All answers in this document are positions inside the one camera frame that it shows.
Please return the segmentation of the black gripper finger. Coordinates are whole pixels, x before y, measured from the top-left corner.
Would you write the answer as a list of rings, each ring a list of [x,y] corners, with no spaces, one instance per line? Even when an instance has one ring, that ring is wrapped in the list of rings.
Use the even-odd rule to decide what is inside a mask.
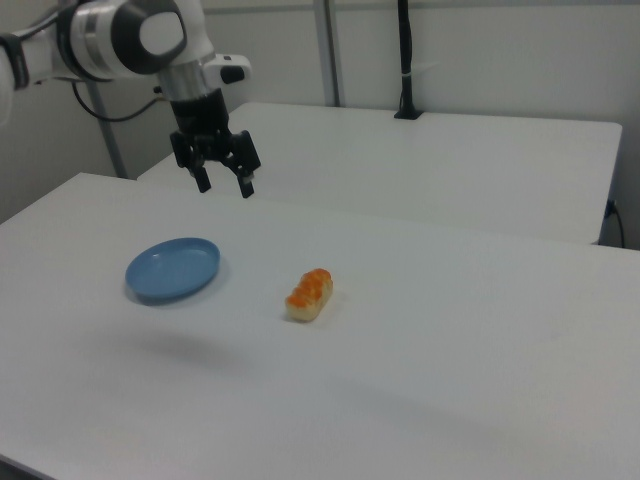
[[[197,149],[190,152],[187,169],[196,181],[200,193],[206,193],[211,189],[210,179],[205,168],[205,159]]]
[[[256,154],[247,152],[232,152],[223,161],[236,176],[240,193],[243,198],[249,198],[254,194],[253,177],[256,170]]]

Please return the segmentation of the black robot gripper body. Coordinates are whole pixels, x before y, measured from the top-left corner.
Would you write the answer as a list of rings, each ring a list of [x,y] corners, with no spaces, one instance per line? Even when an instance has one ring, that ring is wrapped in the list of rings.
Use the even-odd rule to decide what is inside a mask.
[[[206,161],[217,161],[238,175],[251,175],[261,166],[249,132],[231,132],[220,89],[195,100],[172,102],[171,107],[177,130],[170,141],[179,167],[195,175]]]

